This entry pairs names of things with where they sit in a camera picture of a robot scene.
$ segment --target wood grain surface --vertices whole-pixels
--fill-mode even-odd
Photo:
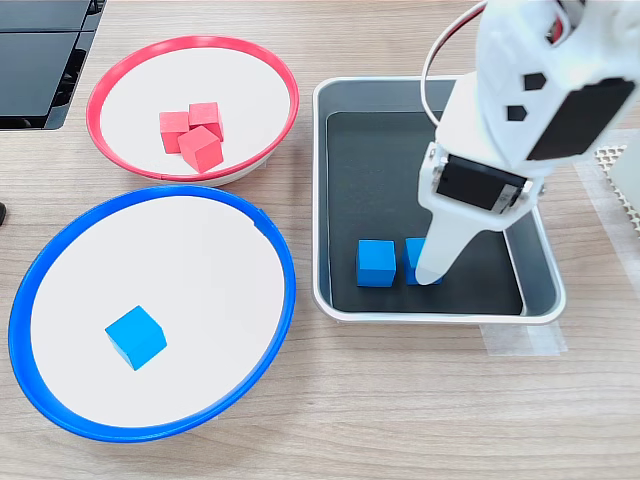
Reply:
[[[0,227],[0,478],[640,478],[640,305],[573,168],[550,179],[541,205],[568,290],[562,356],[490,357],[471,326],[338,325],[311,298],[313,88],[333,76],[418,74],[431,42],[468,6],[108,3],[65,126],[0,132],[0,200],[9,208]],[[11,304],[64,225],[154,184],[97,151],[84,109],[110,66],[184,34],[262,44],[299,81],[291,134],[268,168],[228,187],[286,237],[298,274],[295,318],[270,370],[219,419],[151,444],[96,443],[54,426],[22,394],[7,349]],[[434,73],[471,70],[474,35],[473,27],[456,35]]]

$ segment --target cube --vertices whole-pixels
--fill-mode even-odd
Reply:
[[[396,248],[392,241],[360,240],[356,268],[359,287],[390,287],[396,276]]]
[[[404,242],[404,252],[402,252],[402,263],[404,264],[404,276],[407,285],[420,285],[416,280],[416,267],[420,259],[420,253],[424,246],[423,238],[407,238]],[[433,282],[431,285],[440,285],[442,278]]]
[[[182,158],[198,173],[211,170],[223,161],[220,139],[204,127],[180,136],[178,144]]]
[[[189,125],[191,128],[204,127],[224,142],[220,109],[216,102],[189,105]]]
[[[160,136],[166,153],[180,153],[178,137],[188,131],[188,112],[160,112]]]
[[[141,306],[116,320],[105,331],[117,352],[134,370],[167,346],[162,327]]]

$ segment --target red wire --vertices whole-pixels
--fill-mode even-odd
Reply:
[[[560,17],[556,17],[556,31],[551,39],[551,43],[556,43],[562,37],[562,33],[564,32],[564,26],[562,25],[562,21]]]
[[[482,7],[480,10],[472,13],[467,18],[463,19],[458,25],[456,25],[456,27],[453,30],[451,30],[451,32],[449,32],[449,35],[447,35],[442,40],[442,43],[438,46],[438,49],[434,52],[433,58],[435,59],[436,54],[440,51],[440,49],[444,46],[444,44],[447,43],[447,41],[453,36],[454,33],[456,33],[458,30],[464,27],[467,23],[469,23],[471,20],[476,18],[478,15],[480,15],[484,11],[484,9],[485,7]]]

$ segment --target gray tray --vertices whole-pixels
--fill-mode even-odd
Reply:
[[[429,81],[442,111],[455,77]],[[506,232],[482,232],[441,285],[407,286],[404,239],[425,236],[431,213],[418,205],[418,171],[434,128],[413,77],[338,78],[313,98],[313,294],[343,322],[527,324],[553,321],[566,295],[540,215]],[[359,288],[359,239],[394,240],[391,288]]]

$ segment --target blue cube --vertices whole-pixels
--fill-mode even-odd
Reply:
[[[390,287],[396,276],[396,248],[392,241],[360,240],[356,262],[359,287]]]
[[[404,243],[404,252],[402,253],[402,263],[404,264],[404,276],[407,285],[420,285],[416,280],[416,267],[420,252],[424,246],[424,238],[407,238]],[[431,285],[440,285],[442,278],[433,282]]]
[[[138,370],[167,346],[162,327],[140,306],[105,330],[118,353],[134,370]]]

